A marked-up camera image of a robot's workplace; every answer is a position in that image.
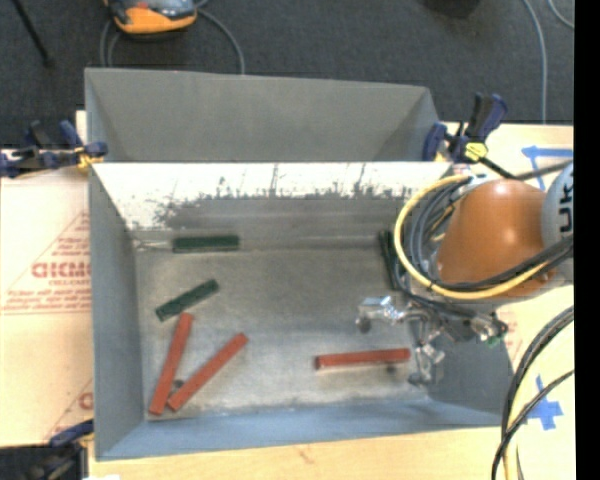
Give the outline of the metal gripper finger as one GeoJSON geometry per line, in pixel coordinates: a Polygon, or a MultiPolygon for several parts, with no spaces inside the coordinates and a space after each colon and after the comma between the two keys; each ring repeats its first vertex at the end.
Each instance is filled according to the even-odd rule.
{"type": "Polygon", "coordinates": [[[396,307],[390,295],[367,297],[358,305],[358,315],[355,320],[360,332],[369,332],[376,320],[395,325],[406,319],[406,312],[396,307]]]}
{"type": "Polygon", "coordinates": [[[442,375],[444,352],[430,342],[419,340],[414,352],[416,370],[409,375],[409,382],[416,386],[434,385],[442,375]]]}

